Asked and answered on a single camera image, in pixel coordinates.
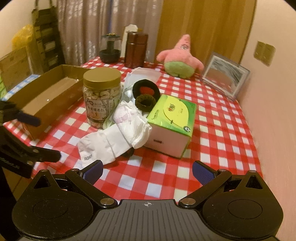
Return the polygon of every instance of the wall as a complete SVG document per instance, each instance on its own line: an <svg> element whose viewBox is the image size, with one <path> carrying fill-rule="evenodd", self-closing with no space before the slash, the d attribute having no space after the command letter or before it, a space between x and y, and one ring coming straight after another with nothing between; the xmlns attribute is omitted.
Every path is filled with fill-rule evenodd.
<svg viewBox="0 0 296 241"><path fill-rule="evenodd" d="M12 50L11 39L25 25L31 24L35 0L12 0L0 12L0 58ZM40 9L48 8L48 0L40 0Z"/></svg>
<svg viewBox="0 0 296 241"><path fill-rule="evenodd" d="M257 40L276 48L270 67L253 57ZM282 241L296 237L296 11L284 0L258 0L242 66L252 73L239 96L264 179L284 211Z"/></svg>

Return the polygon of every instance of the tissue box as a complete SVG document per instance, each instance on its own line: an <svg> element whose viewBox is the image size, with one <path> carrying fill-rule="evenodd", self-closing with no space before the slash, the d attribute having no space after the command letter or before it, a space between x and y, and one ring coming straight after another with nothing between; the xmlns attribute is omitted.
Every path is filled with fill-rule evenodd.
<svg viewBox="0 0 296 241"><path fill-rule="evenodd" d="M161 95L147 117L152 131L144 146L181 158L192 137L195 113L196 104Z"/></svg>

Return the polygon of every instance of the pink plush toy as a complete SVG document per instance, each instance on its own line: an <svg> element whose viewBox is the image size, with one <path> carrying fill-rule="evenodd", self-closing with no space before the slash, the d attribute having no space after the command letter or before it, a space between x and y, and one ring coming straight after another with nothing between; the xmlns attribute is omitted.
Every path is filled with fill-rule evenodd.
<svg viewBox="0 0 296 241"><path fill-rule="evenodd" d="M183 35L173 49L161 51L156 60L164 61L165 71L174 77L187 79L196 68L202 71L204 65L190 53L190 35Z"/></svg>

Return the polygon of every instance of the beige curtain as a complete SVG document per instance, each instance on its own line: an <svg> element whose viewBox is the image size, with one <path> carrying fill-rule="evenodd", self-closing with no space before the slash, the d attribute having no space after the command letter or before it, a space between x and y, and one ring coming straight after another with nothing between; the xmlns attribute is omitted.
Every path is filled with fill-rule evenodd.
<svg viewBox="0 0 296 241"><path fill-rule="evenodd" d="M239 63L256 0L165 0L155 55L191 36L191 53L206 64L213 51Z"/></svg>
<svg viewBox="0 0 296 241"><path fill-rule="evenodd" d="M122 36L125 26L135 24L148 33L146 60L153 62L163 0L113 0L111 32Z"/></svg>
<svg viewBox="0 0 296 241"><path fill-rule="evenodd" d="M110 0L58 0L61 43L67 64L82 65L99 55L108 32Z"/></svg>

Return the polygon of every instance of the cardboard box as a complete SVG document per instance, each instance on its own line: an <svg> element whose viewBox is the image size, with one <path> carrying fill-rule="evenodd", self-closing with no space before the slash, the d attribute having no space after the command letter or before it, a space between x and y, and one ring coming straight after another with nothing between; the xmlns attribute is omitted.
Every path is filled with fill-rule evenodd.
<svg viewBox="0 0 296 241"><path fill-rule="evenodd" d="M26 48L10 52L0 59L0 73L7 91L31 75Z"/></svg>
<svg viewBox="0 0 296 241"><path fill-rule="evenodd" d="M86 71L88 69L60 65L33 80L9 99L25 113L41 119L38 127L23 124L33 139L37 139L69 106L83 96L83 74Z"/></svg>
<svg viewBox="0 0 296 241"><path fill-rule="evenodd" d="M192 137L195 113L196 104L161 95L147 117L152 132L144 146L181 158Z"/></svg>

